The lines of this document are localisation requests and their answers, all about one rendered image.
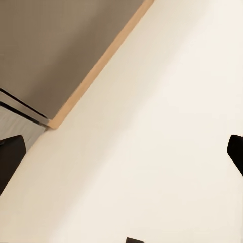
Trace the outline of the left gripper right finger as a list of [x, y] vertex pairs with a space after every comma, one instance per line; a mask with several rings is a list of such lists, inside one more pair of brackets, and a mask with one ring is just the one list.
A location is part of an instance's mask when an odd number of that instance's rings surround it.
[[243, 137], [238, 135], [231, 135], [227, 153], [243, 175]]

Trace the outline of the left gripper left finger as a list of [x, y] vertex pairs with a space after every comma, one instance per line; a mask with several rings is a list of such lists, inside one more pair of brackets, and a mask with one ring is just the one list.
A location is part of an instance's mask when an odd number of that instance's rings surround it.
[[26, 153], [22, 135], [0, 140], [0, 195]]

